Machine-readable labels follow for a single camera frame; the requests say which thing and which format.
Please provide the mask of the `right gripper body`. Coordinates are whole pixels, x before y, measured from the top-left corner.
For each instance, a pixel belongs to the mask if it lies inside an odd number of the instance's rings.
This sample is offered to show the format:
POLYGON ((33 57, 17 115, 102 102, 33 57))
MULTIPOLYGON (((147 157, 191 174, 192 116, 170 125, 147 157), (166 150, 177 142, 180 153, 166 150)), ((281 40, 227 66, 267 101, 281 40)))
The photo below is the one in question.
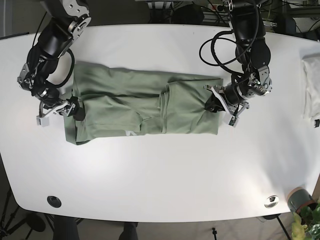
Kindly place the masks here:
POLYGON ((71 99, 61 99, 59 88, 63 87, 68 78, 59 84, 53 84, 47 80, 36 81, 35 78, 20 78, 20 87, 23 90, 31 92, 33 97, 40 100, 39 115, 40 119, 44 119, 50 114, 60 114, 70 116, 73 113, 73 101, 71 99))

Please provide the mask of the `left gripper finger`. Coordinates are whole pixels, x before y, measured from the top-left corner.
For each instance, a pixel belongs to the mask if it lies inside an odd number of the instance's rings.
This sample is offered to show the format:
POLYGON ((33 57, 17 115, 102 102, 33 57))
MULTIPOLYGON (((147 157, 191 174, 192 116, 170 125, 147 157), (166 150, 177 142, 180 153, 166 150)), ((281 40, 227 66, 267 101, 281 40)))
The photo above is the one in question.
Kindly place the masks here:
POLYGON ((211 113, 226 112, 230 113, 230 109, 225 99, 225 90, 223 86, 205 85, 204 89, 211 92, 211 96, 206 101, 204 109, 211 113))
POLYGON ((223 117, 223 122, 228 126, 235 128, 239 122, 240 114, 250 108, 250 105, 248 102, 243 102, 239 106, 240 106, 240 109, 238 110, 237 110, 237 107, 232 105, 224 109, 225 115, 223 117))

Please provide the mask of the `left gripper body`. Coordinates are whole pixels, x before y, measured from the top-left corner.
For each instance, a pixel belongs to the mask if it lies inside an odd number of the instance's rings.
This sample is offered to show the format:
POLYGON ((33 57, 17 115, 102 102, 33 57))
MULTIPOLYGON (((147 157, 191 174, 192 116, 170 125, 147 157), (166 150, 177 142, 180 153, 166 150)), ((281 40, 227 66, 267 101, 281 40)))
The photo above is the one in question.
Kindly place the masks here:
POLYGON ((265 96, 272 91, 269 70, 256 70, 243 74, 233 71, 231 83, 222 88, 222 98, 228 106, 235 106, 255 96, 265 96))

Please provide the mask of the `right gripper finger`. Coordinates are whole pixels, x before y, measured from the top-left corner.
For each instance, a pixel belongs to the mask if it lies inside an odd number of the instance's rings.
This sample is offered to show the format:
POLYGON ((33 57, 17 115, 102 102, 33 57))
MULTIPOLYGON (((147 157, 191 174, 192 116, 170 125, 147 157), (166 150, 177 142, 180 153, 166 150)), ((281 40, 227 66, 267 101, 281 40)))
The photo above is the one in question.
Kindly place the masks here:
POLYGON ((44 112, 44 105, 39 106, 39 113, 36 116, 36 123, 38 126, 47 127, 50 125, 50 118, 53 115, 67 115, 69 113, 69 105, 57 105, 46 112, 44 112))
POLYGON ((67 105, 63 108, 62 115, 67 117, 73 117, 76 121, 83 121, 85 119, 86 113, 85 109, 80 106, 78 98, 76 96, 71 96, 66 100, 67 105))

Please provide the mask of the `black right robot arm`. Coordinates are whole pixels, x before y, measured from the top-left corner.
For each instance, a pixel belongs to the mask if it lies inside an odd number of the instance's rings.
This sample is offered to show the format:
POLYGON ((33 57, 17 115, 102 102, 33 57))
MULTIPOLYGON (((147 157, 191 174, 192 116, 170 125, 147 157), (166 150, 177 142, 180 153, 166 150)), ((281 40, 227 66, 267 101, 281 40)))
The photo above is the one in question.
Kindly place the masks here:
POLYGON ((17 82, 23 90, 29 91, 40 101, 37 116, 39 125, 43 126, 51 114, 83 121, 85 110, 80 106, 78 98, 72 96, 62 99, 59 89, 73 73, 75 57, 70 47, 91 21, 89 4, 86 0, 42 0, 40 3, 51 19, 40 35, 34 37, 17 82), (71 57, 66 78, 59 84, 49 82, 49 75, 55 72, 60 57, 65 53, 71 57))

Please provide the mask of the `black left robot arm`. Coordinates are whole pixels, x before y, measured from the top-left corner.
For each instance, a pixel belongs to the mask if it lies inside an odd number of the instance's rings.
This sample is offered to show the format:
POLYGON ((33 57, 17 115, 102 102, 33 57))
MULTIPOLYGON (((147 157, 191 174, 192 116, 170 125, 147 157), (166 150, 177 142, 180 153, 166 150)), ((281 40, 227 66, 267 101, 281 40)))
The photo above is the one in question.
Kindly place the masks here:
POLYGON ((269 63, 271 51, 266 44, 266 30, 261 16, 261 0, 225 0, 230 30, 217 33, 208 40, 215 63, 231 74, 226 85, 206 85, 211 92, 205 103, 205 110, 211 113, 225 112, 224 120, 232 127, 239 121, 240 114, 250 107, 248 100, 265 96, 272 91, 269 63), (226 35, 234 36, 235 58, 222 63, 216 54, 215 45, 225 40, 226 35))

